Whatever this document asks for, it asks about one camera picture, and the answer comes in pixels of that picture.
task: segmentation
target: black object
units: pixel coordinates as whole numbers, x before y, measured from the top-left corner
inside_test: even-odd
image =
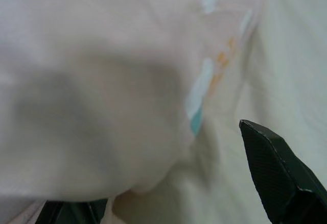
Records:
[[[240,121],[240,129],[252,179],[270,221],[327,224],[327,191],[284,139],[247,120]]]
[[[107,200],[84,203],[48,201],[35,224],[99,224],[106,203]]]

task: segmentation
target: wrinkled fabric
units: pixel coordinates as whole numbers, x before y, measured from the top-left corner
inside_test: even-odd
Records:
[[[0,0],[0,198],[151,189],[195,140],[262,2]]]

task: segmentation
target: white bedsheet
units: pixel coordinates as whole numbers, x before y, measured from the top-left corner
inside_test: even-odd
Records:
[[[248,169],[239,119],[282,135],[327,187],[327,0],[267,0],[261,24],[206,111],[193,159],[146,196],[126,194],[128,223],[270,223]]]

